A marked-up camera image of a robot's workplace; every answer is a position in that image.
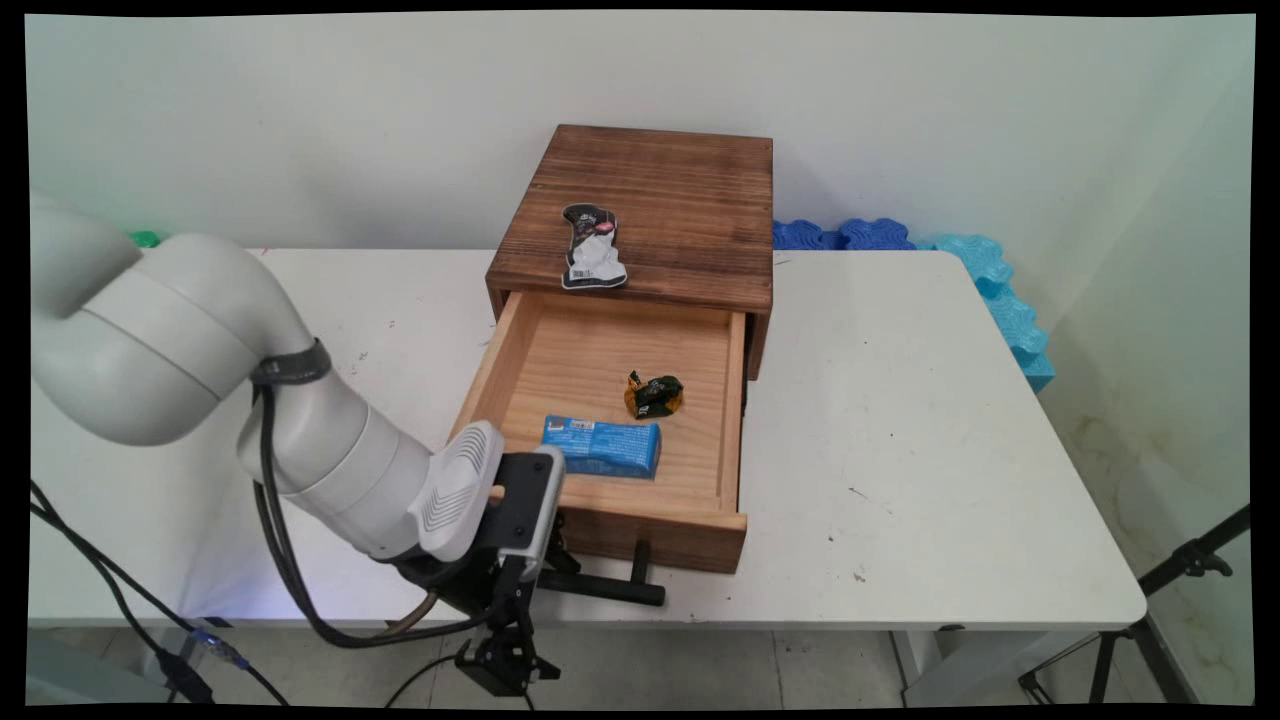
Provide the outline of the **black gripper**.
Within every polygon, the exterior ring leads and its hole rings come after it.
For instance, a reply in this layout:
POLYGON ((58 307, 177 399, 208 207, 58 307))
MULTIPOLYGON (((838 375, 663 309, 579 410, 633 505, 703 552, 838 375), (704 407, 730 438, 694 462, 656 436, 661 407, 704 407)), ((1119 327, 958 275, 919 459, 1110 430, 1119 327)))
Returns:
POLYGON ((474 637, 454 656, 454 667, 495 697, 524 697, 531 684, 561 679, 561 667, 539 655, 530 601, 538 577, 575 578, 581 562, 567 550, 564 515, 550 523, 541 562, 498 548, 470 550, 461 560, 440 561, 412 551, 396 557, 396 570, 428 597, 396 623, 413 626, 440 601, 480 618, 474 637))

